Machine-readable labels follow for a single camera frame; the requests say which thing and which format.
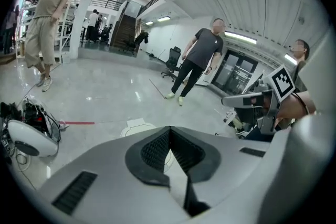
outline white sneaker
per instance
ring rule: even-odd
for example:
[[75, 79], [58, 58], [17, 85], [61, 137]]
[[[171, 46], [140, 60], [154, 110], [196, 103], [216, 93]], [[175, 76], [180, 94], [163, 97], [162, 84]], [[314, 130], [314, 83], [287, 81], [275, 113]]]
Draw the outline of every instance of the white sneaker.
[[50, 77], [48, 79], [45, 79], [45, 81], [43, 83], [42, 92], [48, 91], [51, 84], [52, 84], [52, 79]]
[[183, 106], [183, 97], [182, 97], [182, 96], [179, 96], [177, 100], [178, 100], [178, 104], [179, 104], [180, 106]]
[[36, 87], [41, 87], [45, 81], [45, 78], [46, 78], [46, 74], [41, 74], [40, 81], [36, 83]]
[[166, 99], [172, 99], [175, 97], [175, 93], [171, 92], [165, 96]]

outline column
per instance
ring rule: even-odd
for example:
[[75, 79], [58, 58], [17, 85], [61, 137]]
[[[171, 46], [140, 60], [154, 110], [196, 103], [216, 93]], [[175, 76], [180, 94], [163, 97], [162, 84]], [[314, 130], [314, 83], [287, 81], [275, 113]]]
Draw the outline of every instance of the column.
[[73, 21], [71, 39], [70, 39], [70, 57], [71, 59], [78, 58], [78, 47], [80, 42], [80, 33], [82, 31], [82, 26], [86, 11], [90, 5], [91, 0], [81, 0], [78, 9], [76, 11], [75, 20]]

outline neon yellow shoe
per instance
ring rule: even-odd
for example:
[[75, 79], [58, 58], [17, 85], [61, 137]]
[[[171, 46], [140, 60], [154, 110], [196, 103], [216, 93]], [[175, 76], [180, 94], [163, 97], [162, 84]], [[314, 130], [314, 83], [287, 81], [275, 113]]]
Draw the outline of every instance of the neon yellow shoe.
[[182, 96], [178, 97], [178, 104], [180, 106], [183, 106], [183, 97]]
[[175, 93], [171, 92], [165, 96], [166, 99], [172, 99], [175, 97]]

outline railing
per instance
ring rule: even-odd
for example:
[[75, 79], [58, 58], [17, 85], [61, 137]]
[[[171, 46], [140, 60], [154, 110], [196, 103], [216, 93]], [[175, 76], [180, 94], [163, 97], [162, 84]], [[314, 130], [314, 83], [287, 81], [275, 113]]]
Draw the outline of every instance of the railing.
[[138, 16], [143, 13], [146, 9], [148, 9], [150, 6], [152, 6], [154, 3], [158, 2], [159, 0], [150, 0], [147, 5], [145, 5], [144, 7], [140, 8]]
[[122, 3], [113, 0], [91, 0], [90, 5], [118, 11]]

